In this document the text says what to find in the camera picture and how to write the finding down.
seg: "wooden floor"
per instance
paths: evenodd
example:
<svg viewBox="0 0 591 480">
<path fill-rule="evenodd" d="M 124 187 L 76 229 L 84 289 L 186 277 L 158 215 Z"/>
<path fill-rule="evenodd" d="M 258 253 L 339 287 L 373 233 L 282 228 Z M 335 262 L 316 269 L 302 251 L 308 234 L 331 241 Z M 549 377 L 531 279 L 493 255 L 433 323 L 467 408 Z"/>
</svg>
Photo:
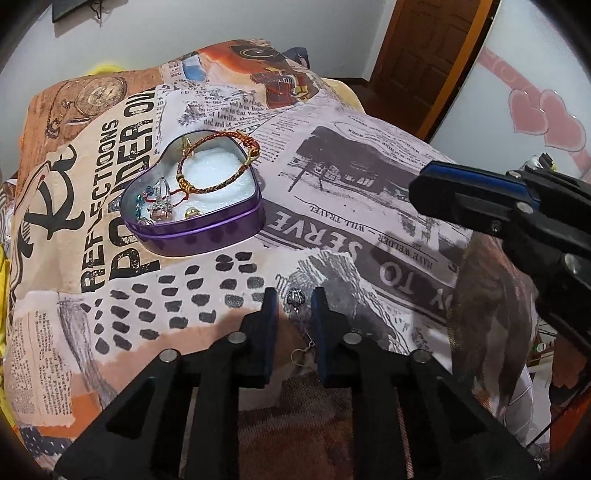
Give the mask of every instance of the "wooden floor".
<svg viewBox="0 0 591 480">
<path fill-rule="evenodd" d="M 392 105 L 390 101 L 380 98 L 368 86 L 359 83 L 345 83 L 355 92 L 368 115 L 396 125 L 396 127 L 406 130 L 413 135 L 421 126 L 420 119 L 412 119 L 403 115 L 395 105 Z"/>
</svg>

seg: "bracelet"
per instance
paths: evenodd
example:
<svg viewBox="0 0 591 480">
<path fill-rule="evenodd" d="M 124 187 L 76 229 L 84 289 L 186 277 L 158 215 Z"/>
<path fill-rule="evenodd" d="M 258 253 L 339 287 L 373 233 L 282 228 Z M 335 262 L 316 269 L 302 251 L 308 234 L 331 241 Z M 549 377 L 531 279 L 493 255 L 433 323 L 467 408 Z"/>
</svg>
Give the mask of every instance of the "bracelet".
<svg viewBox="0 0 591 480">
<path fill-rule="evenodd" d="M 248 153 L 246 155 L 246 161 L 240 166 L 237 172 L 232 175 L 229 179 L 224 180 L 223 182 L 214 185 L 213 187 L 207 187 L 205 189 L 198 189 L 194 187 L 183 175 L 183 164 L 187 157 L 199 146 L 203 145 L 205 142 L 209 140 L 213 140 L 214 138 L 218 137 L 232 137 L 236 138 L 242 145 L 244 145 L 248 149 Z M 191 146 L 186 146 L 183 148 L 183 155 L 181 157 L 180 162 L 178 162 L 177 167 L 177 182 L 178 186 L 180 187 L 181 191 L 185 192 L 187 195 L 191 193 L 211 193 L 217 190 L 221 190 L 222 188 L 230 185 L 233 181 L 238 179 L 240 175 L 246 172 L 246 169 L 250 166 L 250 164 L 255 161 L 259 155 L 261 154 L 261 147 L 259 146 L 258 142 L 246 135 L 245 133 L 241 132 L 240 130 L 236 130 L 235 132 L 215 132 L 211 135 L 203 137 L 202 139 L 196 141 Z"/>
</svg>

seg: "black spot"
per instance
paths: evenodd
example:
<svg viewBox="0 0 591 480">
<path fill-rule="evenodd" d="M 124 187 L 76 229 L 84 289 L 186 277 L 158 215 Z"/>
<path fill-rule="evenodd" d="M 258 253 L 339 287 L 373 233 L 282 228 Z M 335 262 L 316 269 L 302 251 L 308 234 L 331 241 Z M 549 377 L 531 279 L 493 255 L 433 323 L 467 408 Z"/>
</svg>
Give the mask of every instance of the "black spot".
<svg viewBox="0 0 591 480">
<path fill-rule="evenodd" d="M 150 322 L 154 321 L 154 319 L 156 318 L 156 315 L 152 312 L 140 312 L 138 317 L 142 322 L 150 323 Z"/>
<path fill-rule="evenodd" d="M 129 295 L 127 295 L 124 291 L 111 290 L 111 297 L 117 300 L 127 300 Z"/>
<path fill-rule="evenodd" d="M 111 305 L 111 313 L 116 317 L 119 317 L 120 319 L 124 319 L 125 317 L 127 317 L 127 315 L 129 315 L 129 310 L 125 310 L 124 308 L 119 307 L 118 305 Z"/>
<path fill-rule="evenodd" d="M 142 285 L 141 283 L 134 283 L 134 285 L 131 287 L 131 290 L 133 290 L 136 293 L 145 293 L 147 289 L 148 286 Z"/>
<path fill-rule="evenodd" d="M 152 306 L 152 300 L 135 299 L 135 304 L 141 309 L 149 309 Z"/>
<path fill-rule="evenodd" d="M 99 338 L 96 341 L 95 350 L 103 355 L 109 353 L 110 347 L 107 342 L 105 342 L 102 338 Z"/>
<path fill-rule="evenodd" d="M 231 270 L 233 266 L 234 266 L 234 263 L 232 263 L 232 262 L 230 262 L 230 263 L 217 263 L 216 264 L 216 270 L 218 272 L 227 272 L 228 270 Z"/>
<path fill-rule="evenodd" d="M 220 283 L 220 288 L 222 290 L 234 290 L 236 288 L 236 285 L 238 285 L 238 282 L 236 280 L 234 280 L 233 278 L 227 278 L 222 283 Z"/>
<path fill-rule="evenodd" d="M 209 295 L 198 293 L 191 297 L 191 301 L 198 307 L 203 307 L 204 305 L 207 305 L 207 302 L 209 301 Z"/>
<path fill-rule="evenodd" d="M 172 283 L 174 279 L 174 275 L 162 275 L 162 277 L 158 279 L 158 283 Z"/>
<path fill-rule="evenodd" d="M 201 287 L 201 285 L 203 285 L 202 278 L 195 278 L 195 280 L 189 280 L 187 282 L 187 288 L 189 290 L 197 290 L 199 287 Z"/>
<path fill-rule="evenodd" d="M 146 340 L 156 340 L 160 334 L 155 330 L 150 330 L 149 328 L 145 328 L 139 331 L 139 336 L 145 338 Z"/>
<path fill-rule="evenodd" d="M 251 290 L 261 288 L 265 284 L 265 279 L 261 277 L 249 277 L 246 281 L 246 286 Z"/>
<path fill-rule="evenodd" d="M 213 323 L 216 321 L 216 311 L 214 310 L 211 313 L 208 312 L 199 312 L 199 320 L 205 323 Z"/>
<path fill-rule="evenodd" d="M 165 297 L 174 297 L 178 292 L 178 288 L 177 287 L 169 287 L 169 288 L 163 288 L 162 289 L 162 295 L 164 295 Z"/>
<path fill-rule="evenodd" d="M 168 301 L 164 304 L 164 308 L 167 312 L 178 312 L 183 304 L 182 300 Z"/>
<path fill-rule="evenodd" d="M 241 262 L 247 262 L 252 257 L 252 252 L 238 252 L 236 255 L 236 260 L 240 260 Z"/>
<path fill-rule="evenodd" d="M 244 304 L 244 299 L 238 295 L 226 295 L 224 302 L 233 309 L 239 309 Z"/>
<path fill-rule="evenodd" d="M 199 271 L 199 265 L 191 265 L 185 270 L 185 275 L 195 275 Z"/>
<path fill-rule="evenodd" d="M 189 319 L 186 317 L 172 317 L 168 324 L 171 328 L 186 328 L 189 324 Z"/>
<path fill-rule="evenodd" d="M 114 334 L 113 341 L 115 342 L 116 346 L 122 348 L 123 350 L 129 351 L 131 350 L 131 347 L 133 347 L 133 345 L 131 345 L 131 342 L 125 340 L 121 335 Z"/>
<path fill-rule="evenodd" d="M 127 325 L 126 323 L 123 323 L 123 322 L 114 321 L 113 328 L 121 333 L 129 332 L 129 325 Z"/>
<path fill-rule="evenodd" d="M 247 263 L 246 265 L 238 265 L 238 270 L 241 273 L 254 273 L 254 272 L 256 272 L 256 264 L 255 263 Z"/>
</svg>

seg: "newspaper print fabric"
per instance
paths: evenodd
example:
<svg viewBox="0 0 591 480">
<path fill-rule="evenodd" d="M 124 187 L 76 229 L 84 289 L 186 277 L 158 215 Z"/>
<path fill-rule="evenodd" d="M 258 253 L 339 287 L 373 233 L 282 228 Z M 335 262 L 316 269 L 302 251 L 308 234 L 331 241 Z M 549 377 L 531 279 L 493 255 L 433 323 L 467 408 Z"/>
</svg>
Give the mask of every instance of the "newspaper print fabric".
<svg viewBox="0 0 591 480">
<path fill-rule="evenodd" d="M 343 106 L 315 74 L 274 52 L 239 40 L 162 66 L 164 84 L 64 137 L 22 185 L 5 364 L 22 436 L 40 464 L 52 468 L 160 350 L 207 348 L 259 307 L 267 286 L 280 295 L 298 286 L 308 298 L 323 286 L 333 308 L 383 348 L 423 348 L 451 369 L 446 312 L 470 232 L 425 218 L 408 201 L 420 168 L 449 159 Z M 223 251 L 158 257 L 127 231 L 121 195 L 168 142 L 199 129 L 241 129 L 259 141 L 265 227 Z M 39 295 L 50 300 L 44 309 Z M 257 445 L 253 452 L 269 446 L 252 437 L 252 419 L 283 395 L 282 381 L 294 375 L 289 355 L 304 345 L 297 325 L 287 316 L 280 323 L 271 385 L 241 398 L 245 412 L 258 412 L 241 417 L 251 432 L 241 445 Z M 32 360 L 17 362 L 17 353 Z M 308 386 L 316 395 L 318 385 Z M 293 413 L 306 418 L 301 406 Z"/>
</svg>

